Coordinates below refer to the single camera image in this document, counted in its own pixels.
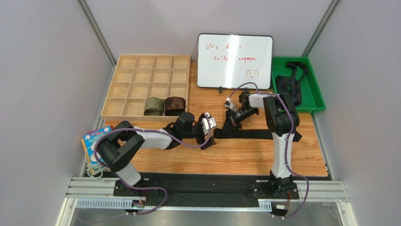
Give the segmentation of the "black tie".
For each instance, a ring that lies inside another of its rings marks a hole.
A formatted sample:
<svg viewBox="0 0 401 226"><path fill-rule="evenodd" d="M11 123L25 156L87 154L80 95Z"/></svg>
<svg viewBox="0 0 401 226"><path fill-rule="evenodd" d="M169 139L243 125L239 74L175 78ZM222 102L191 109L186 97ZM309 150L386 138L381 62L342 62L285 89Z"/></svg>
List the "black tie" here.
<svg viewBox="0 0 401 226"><path fill-rule="evenodd" d="M266 139L273 140L273 133L268 129L215 129L216 139Z"/></svg>

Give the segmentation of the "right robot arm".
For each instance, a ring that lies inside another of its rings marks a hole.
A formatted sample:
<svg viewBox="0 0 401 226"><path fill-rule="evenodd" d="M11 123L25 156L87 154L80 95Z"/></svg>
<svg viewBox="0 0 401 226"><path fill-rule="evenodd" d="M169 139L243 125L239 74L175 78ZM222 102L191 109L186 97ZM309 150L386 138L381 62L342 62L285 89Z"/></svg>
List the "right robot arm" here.
<svg viewBox="0 0 401 226"><path fill-rule="evenodd" d="M230 98L225 102L225 122L215 129L215 138L271 139L274 147L273 166L270 171L269 193L273 197L287 195L293 187L291 149L299 116L289 93L250 93L239 95L241 107ZM241 122L263 109L267 129L242 130Z"/></svg>

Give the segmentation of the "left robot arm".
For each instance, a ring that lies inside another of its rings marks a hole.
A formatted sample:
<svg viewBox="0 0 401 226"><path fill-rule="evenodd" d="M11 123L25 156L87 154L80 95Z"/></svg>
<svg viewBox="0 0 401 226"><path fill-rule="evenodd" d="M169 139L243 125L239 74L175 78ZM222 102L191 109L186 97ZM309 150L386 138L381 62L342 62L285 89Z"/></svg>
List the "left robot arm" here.
<svg viewBox="0 0 401 226"><path fill-rule="evenodd" d="M141 175L131 162L140 149L170 150L182 145L204 150L215 144L212 132L216 127L216 120L209 113L195 120L192 113L183 112L161 129L143 129L122 121L98 139L94 155L125 187L141 190L137 186Z"/></svg>

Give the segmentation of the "brown red rolled tie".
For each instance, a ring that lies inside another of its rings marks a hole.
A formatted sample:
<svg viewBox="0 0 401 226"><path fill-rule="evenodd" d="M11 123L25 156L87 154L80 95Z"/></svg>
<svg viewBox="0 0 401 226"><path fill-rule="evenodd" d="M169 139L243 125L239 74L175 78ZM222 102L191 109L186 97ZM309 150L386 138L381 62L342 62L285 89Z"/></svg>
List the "brown red rolled tie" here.
<svg viewBox="0 0 401 226"><path fill-rule="evenodd" d="M179 116L186 109L186 100L183 97L168 97L165 100L165 116Z"/></svg>

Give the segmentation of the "green patterned rolled tie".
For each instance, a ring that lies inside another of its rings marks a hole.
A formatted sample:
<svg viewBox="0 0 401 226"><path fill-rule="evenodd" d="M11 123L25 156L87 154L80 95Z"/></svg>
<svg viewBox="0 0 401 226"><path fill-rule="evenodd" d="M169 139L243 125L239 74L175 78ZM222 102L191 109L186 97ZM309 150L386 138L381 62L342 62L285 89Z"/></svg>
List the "green patterned rolled tie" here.
<svg viewBox="0 0 401 226"><path fill-rule="evenodd" d="M144 106L145 116L162 116L165 110L165 99L150 97L146 100Z"/></svg>

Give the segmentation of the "dark striped tie in bin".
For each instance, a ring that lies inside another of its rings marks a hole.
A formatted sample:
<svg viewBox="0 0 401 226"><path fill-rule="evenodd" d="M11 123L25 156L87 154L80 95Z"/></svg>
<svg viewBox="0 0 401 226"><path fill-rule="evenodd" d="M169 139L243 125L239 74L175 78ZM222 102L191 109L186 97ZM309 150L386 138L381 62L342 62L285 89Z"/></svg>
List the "dark striped tie in bin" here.
<svg viewBox="0 0 401 226"><path fill-rule="evenodd" d="M289 93L295 106L302 103L301 81L308 73L308 67L299 61L288 61L285 65L286 68L292 70L289 77L278 75L275 79L277 93ZM297 70L303 71L300 79L296 79Z"/></svg>

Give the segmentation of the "white whiteboard with red writing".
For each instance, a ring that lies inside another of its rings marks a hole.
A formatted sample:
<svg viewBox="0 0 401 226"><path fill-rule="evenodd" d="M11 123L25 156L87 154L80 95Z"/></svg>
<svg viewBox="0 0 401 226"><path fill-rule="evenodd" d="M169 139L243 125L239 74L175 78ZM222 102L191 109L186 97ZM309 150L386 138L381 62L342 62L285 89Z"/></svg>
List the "white whiteboard with red writing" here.
<svg viewBox="0 0 401 226"><path fill-rule="evenodd" d="M234 89L244 84L259 89L272 86L271 36L209 34L198 36L197 85Z"/></svg>

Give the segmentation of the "green plastic bin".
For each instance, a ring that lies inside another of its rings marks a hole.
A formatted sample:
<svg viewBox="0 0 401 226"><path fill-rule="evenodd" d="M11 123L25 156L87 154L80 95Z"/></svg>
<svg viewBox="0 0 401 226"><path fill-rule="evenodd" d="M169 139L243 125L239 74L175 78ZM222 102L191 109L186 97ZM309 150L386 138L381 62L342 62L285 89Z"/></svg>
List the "green plastic bin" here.
<svg viewBox="0 0 401 226"><path fill-rule="evenodd" d="M272 87L278 94L288 92L299 113L326 110L311 61L307 57L274 57Z"/></svg>

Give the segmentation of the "wooden compartment organizer box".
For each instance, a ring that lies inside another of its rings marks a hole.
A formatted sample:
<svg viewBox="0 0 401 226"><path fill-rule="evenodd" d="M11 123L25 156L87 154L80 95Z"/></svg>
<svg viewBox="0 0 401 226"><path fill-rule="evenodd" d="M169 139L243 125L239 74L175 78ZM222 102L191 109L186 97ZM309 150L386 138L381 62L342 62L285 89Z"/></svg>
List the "wooden compartment organizer box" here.
<svg viewBox="0 0 401 226"><path fill-rule="evenodd" d="M118 57L101 118L145 121L148 99L189 99L190 55L122 54Z"/></svg>

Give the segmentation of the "red children's book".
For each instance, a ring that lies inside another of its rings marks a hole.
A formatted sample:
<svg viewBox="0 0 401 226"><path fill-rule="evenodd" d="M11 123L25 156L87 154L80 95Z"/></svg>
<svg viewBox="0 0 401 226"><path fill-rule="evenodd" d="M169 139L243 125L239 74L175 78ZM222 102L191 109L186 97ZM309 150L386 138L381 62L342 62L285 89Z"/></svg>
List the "red children's book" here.
<svg viewBox="0 0 401 226"><path fill-rule="evenodd" d="M110 132L113 128L114 128L113 125L111 125L111 126L109 125L109 126L91 131L82 136L81 143L83 145L85 159L86 159L86 162L89 164L89 166L92 167L90 172L93 174L97 174L101 171L99 167L101 167L102 170L108 170L106 167L103 167L101 164L99 164L97 162L95 155L94 155L94 147L95 147L98 139L101 136L103 136L104 134Z"/></svg>

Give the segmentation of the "blue children's book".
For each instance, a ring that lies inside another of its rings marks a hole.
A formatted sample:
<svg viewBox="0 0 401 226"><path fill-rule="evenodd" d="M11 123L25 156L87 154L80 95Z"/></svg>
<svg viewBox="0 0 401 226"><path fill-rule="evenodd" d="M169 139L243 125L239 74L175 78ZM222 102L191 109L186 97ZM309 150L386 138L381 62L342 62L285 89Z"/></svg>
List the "blue children's book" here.
<svg viewBox="0 0 401 226"><path fill-rule="evenodd" d="M92 132L89 132L82 136L81 142L83 144L84 151L86 152L86 159L91 164L98 164L95 155L94 155L94 147L98 139L104 134L110 132L114 128L113 125L106 126Z"/></svg>

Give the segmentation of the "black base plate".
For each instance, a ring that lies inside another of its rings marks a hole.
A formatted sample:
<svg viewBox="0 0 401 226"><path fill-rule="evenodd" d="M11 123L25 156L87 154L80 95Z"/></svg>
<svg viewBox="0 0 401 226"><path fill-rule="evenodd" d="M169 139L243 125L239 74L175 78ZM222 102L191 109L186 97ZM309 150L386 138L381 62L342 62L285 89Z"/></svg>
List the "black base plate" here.
<svg viewBox="0 0 401 226"><path fill-rule="evenodd" d="M114 185L116 197L143 198L147 206L162 203L164 207L257 207L260 199L300 201L300 177L293 177L293 187L287 195L273 197L269 193L270 176L142 173L137 184L141 190L131 190L120 180Z"/></svg>

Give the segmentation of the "aluminium frame rail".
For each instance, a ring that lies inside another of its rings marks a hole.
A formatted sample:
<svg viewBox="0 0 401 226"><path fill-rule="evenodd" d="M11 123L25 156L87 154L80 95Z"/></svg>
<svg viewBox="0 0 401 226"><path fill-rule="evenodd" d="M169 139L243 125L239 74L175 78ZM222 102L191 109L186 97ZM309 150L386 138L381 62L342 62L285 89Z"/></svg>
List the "aluminium frame rail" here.
<svg viewBox="0 0 401 226"><path fill-rule="evenodd" d="M56 224L357 225L342 181L294 177L281 195L270 190L258 175L143 173L133 188L112 173L73 177Z"/></svg>

